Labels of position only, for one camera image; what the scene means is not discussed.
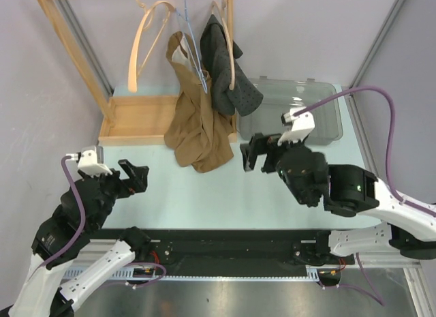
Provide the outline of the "dark grey dotted skirt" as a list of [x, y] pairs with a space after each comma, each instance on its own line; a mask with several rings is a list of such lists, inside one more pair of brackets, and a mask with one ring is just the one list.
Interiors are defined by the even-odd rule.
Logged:
[[212, 79], [213, 108], [227, 116], [253, 113], [264, 96], [236, 62], [243, 55], [237, 43], [233, 43], [233, 56], [229, 56], [224, 28], [215, 15], [210, 16], [203, 30], [200, 52], [202, 64]]

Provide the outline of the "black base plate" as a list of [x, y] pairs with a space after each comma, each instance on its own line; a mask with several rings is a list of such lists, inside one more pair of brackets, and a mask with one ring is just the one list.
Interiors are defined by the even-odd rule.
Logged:
[[173, 276], [302, 276], [306, 266], [343, 270], [355, 263], [329, 253], [324, 230], [160, 230], [136, 262], [154, 262]]

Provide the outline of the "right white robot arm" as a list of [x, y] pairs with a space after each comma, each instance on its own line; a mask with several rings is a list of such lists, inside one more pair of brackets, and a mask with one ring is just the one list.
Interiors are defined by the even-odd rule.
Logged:
[[240, 152], [246, 172], [263, 155], [261, 171], [278, 174], [300, 205], [321, 205], [340, 217], [380, 220], [367, 228], [320, 232], [314, 246], [320, 262], [389, 251], [416, 260], [435, 259], [435, 205], [398, 199], [372, 172], [351, 164], [329, 164], [322, 152], [312, 151], [303, 141], [283, 144], [277, 134], [255, 134], [240, 145]]

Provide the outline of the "wooden clothes rack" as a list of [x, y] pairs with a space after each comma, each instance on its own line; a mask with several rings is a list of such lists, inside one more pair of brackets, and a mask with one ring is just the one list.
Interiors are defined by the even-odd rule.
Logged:
[[[151, 53], [146, 56], [143, 73], [137, 77], [137, 91], [130, 92], [130, 55], [141, 7], [134, 0], [68, 0], [114, 88], [114, 94], [106, 97], [55, 0], [37, 1], [103, 115], [99, 142], [108, 146], [163, 144], [177, 99], [175, 77], [164, 59], [168, 38], [175, 31], [175, 18], [152, 23], [146, 30], [142, 43]], [[181, 7], [181, 0], [147, 1]], [[200, 2], [199, 12], [211, 11], [212, 0], [196, 1]]]

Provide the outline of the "right aluminium frame post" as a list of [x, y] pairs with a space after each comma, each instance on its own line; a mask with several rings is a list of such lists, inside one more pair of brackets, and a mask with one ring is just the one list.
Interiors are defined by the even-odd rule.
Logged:
[[388, 36], [391, 28], [393, 27], [398, 15], [400, 14], [406, 2], [407, 0], [394, 0], [394, 3], [392, 4], [392, 7], [390, 8], [383, 23], [381, 24], [381, 27], [377, 32], [377, 35], [375, 36], [375, 39], [373, 40], [373, 43], [371, 44], [368, 53], [365, 55], [365, 58], [360, 64], [356, 75], [353, 77], [352, 81], [349, 84], [350, 89], [357, 87], [362, 82], [362, 79], [370, 68], [372, 61], [377, 55], [377, 52], [382, 47], [384, 40]]

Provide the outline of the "aluminium frame post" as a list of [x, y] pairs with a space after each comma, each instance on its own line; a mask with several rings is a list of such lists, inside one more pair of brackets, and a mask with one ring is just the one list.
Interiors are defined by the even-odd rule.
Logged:
[[82, 28], [82, 25], [69, 1], [54, 0], [54, 2], [64, 17], [69, 30], [73, 34], [73, 37], [77, 41], [87, 63], [90, 65], [91, 71], [96, 77], [97, 83], [102, 88], [103, 94], [106, 97], [111, 97], [114, 94], [114, 88], [110, 84], [110, 81], [96, 55], [96, 52], [86, 36], [84, 29]]
[[365, 58], [360, 64], [356, 75], [353, 77], [352, 81], [349, 84], [350, 89], [357, 87], [362, 82], [362, 79], [370, 68], [372, 61], [377, 55], [377, 52], [382, 47], [384, 40], [388, 36], [391, 28], [393, 27], [398, 15], [400, 14], [406, 2], [407, 0], [394, 0], [394, 3], [392, 4], [392, 7], [390, 8], [383, 23], [381, 24], [381, 27], [377, 32], [377, 35], [375, 36], [375, 39], [373, 40], [373, 43], [371, 44], [368, 53], [365, 55]]

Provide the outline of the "left aluminium frame post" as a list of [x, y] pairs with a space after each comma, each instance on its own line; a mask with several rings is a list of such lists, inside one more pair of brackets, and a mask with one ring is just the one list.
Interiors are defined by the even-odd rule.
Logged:
[[73, 34], [73, 37], [77, 41], [87, 63], [90, 65], [91, 71], [96, 77], [97, 83], [102, 88], [103, 94], [106, 97], [111, 97], [114, 94], [114, 88], [110, 84], [110, 81], [96, 55], [96, 52], [86, 36], [84, 29], [82, 28], [82, 25], [69, 1], [54, 0], [54, 2], [64, 17], [69, 30]]

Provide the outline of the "blue wire hanger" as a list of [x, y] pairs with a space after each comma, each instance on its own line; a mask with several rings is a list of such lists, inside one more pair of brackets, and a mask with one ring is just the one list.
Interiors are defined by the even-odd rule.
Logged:
[[[199, 53], [198, 46], [197, 46], [196, 41], [195, 41], [195, 37], [193, 35], [193, 30], [191, 28], [191, 23], [190, 23], [190, 19], [189, 19], [188, 8], [187, 8], [187, 0], [183, 0], [183, 3], [184, 3], [184, 12], [183, 13], [178, 8], [175, 9], [176, 20], [177, 20], [177, 23], [181, 29], [182, 34], [183, 34], [183, 39], [186, 42], [187, 49], [188, 49], [188, 56], [189, 56], [189, 58], [191, 58], [191, 60], [194, 64], [194, 68], [196, 70], [196, 73], [198, 75], [198, 78], [202, 84], [202, 88], [203, 88], [205, 94], [207, 94], [208, 87], [207, 87], [207, 83], [206, 83], [206, 77], [205, 77], [204, 72], [203, 72], [202, 67], [201, 67], [200, 53]], [[189, 31], [189, 35], [190, 35], [190, 38], [191, 38], [192, 44], [193, 44], [193, 50], [191, 49], [191, 46], [189, 45], [184, 26], [182, 24], [182, 20], [186, 24], [187, 30]]]

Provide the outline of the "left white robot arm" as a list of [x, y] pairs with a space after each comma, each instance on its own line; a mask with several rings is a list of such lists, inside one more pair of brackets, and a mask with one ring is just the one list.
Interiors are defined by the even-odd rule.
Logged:
[[115, 169], [93, 174], [80, 170], [82, 178], [75, 181], [66, 166], [70, 158], [67, 155], [61, 160], [69, 189], [52, 216], [38, 228], [25, 282], [15, 303], [1, 310], [2, 316], [73, 316], [114, 272], [150, 256], [150, 238], [139, 228], [131, 227], [75, 280], [61, 281], [91, 236], [102, 229], [116, 201], [146, 191], [149, 174], [147, 166], [120, 160], [118, 164], [127, 174], [126, 179]]

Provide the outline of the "tan cloth garment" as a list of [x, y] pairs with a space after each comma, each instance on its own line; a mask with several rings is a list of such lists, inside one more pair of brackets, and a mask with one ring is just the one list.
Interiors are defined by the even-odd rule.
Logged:
[[170, 36], [166, 59], [176, 74], [180, 91], [164, 142], [174, 151], [179, 166], [192, 166], [196, 172], [206, 173], [234, 157], [228, 138], [232, 126], [229, 116], [213, 109], [211, 77], [202, 69], [207, 86], [204, 89], [189, 58], [190, 50], [194, 47], [188, 35], [178, 31]]

